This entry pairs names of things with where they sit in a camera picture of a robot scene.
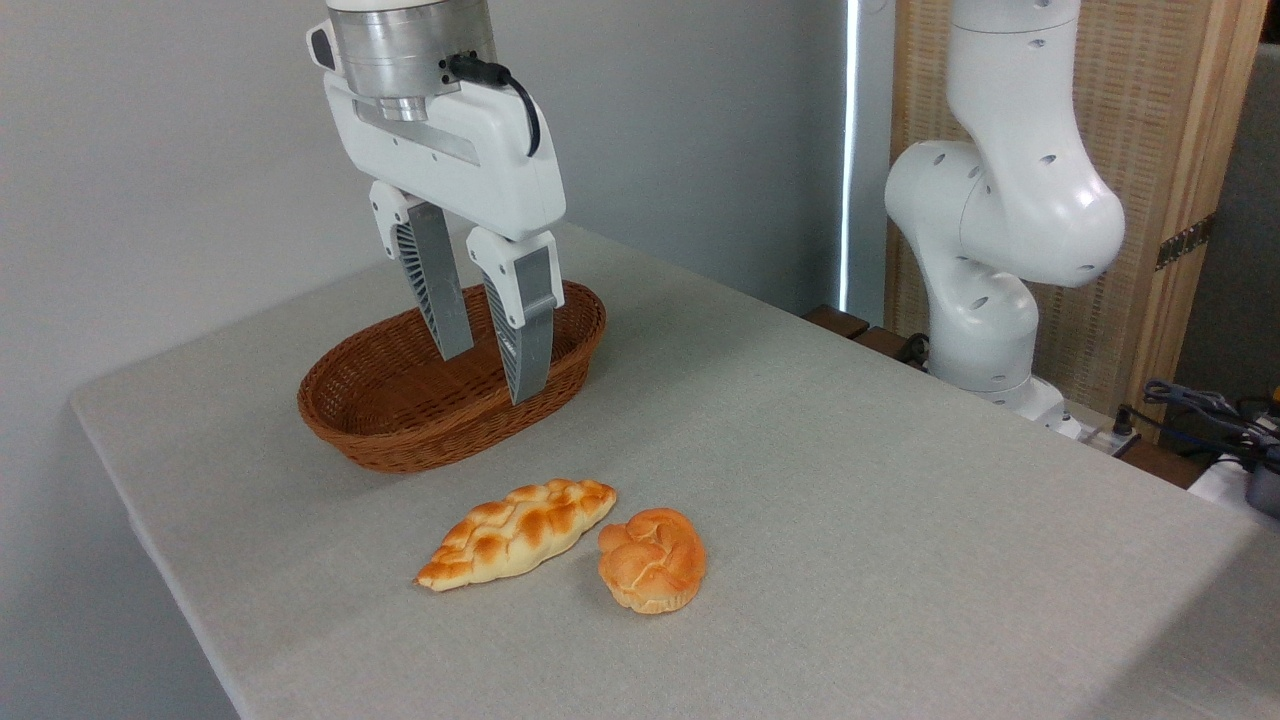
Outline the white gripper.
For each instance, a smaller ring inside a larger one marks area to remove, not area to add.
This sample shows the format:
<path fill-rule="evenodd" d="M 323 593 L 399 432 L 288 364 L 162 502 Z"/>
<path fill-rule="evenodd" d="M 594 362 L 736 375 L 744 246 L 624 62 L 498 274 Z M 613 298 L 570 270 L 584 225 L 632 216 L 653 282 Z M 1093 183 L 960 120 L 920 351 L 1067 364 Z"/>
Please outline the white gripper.
<path fill-rule="evenodd" d="M 511 402 L 541 392 L 563 305 L 556 238 L 543 232 L 566 209 L 549 131 L 530 155 L 527 109 L 506 88 L 463 82 L 428 104 L 425 122 L 408 122 L 383 118 L 334 73 L 324 85 L 344 150 L 378 179 L 369 201 L 385 255 L 403 269 L 440 356 L 474 346 L 443 208 L 488 228 L 471 229 L 466 246 L 483 273 Z"/>

